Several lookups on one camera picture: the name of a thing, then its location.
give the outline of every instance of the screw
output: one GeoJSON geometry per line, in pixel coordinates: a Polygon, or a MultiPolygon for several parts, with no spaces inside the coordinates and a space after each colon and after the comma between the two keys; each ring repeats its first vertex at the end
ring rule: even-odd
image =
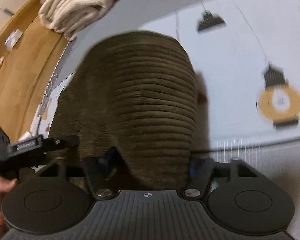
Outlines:
{"type": "Polygon", "coordinates": [[[111,194],[112,194],[112,191],[107,188],[102,188],[97,191],[98,197],[109,197],[109,196],[111,196],[111,194]]]}
{"type": "Polygon", "coordinates": [[[185,195],[187,197],[197,197],[200,195],[200,191],[194,188],[190,188],[185,191],[185,195]]]}

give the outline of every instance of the brown knit hat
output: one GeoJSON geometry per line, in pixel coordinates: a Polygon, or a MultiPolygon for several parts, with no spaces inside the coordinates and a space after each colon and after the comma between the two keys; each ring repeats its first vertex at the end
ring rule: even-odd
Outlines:
{"type": "Polygon", "coordinates": [[[79,135],[80,157],[117,146],[145,187],[177,189],[188,178],[196,100],[195,73],[178,41],[120,34],[86,55],[59,98],[50,136],[79,135]]]}

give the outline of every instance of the grooved plastic surface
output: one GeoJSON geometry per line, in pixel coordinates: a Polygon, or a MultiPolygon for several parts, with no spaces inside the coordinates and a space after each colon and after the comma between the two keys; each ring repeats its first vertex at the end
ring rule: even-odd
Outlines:
{"type": "Polygon", "coordinates": [[[79,224],[53,235],[32,236],[11,229],[2,240],[293,240],[284,232],[243,236],[216,224],[201,203],[176,191],[122,191],[95,203],[79,224]]]}

